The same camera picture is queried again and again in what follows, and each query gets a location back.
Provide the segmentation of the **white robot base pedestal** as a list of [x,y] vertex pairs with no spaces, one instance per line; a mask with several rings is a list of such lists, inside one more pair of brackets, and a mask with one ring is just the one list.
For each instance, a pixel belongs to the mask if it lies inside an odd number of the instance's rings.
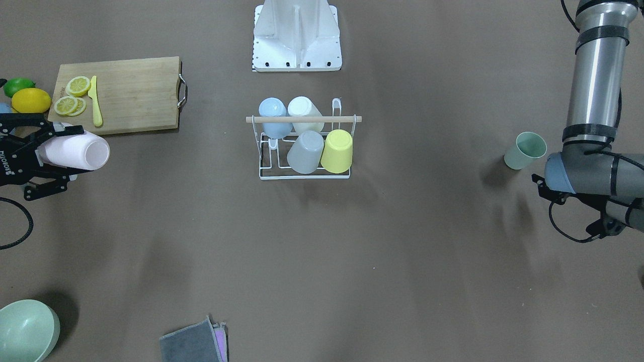
[[255,72],[323,72],[343,67],[338,9],[327,1],[264,1],[254,10]]

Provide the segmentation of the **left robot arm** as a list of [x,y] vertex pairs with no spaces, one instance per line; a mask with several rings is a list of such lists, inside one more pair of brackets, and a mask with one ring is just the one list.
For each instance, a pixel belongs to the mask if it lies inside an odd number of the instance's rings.
[[[335,1],[344,64],[251,72],[255,1],[6,2],[16,59],[42,73],[67,60],[179,54],[192,89],[180,131],[111,137],[106,167],[52,213],[82,238],[175,232],[240,241],[499,240],[530,233],[545,202],[501,161],[522,130],[553,150],[566,122],[613,127],[619,80],[575,66],[578,34],[635,15],[591,2],[564,21],[557,1]],[[260,181],[242,118],[267,96],[342,96],[357,128],[352,176]]]

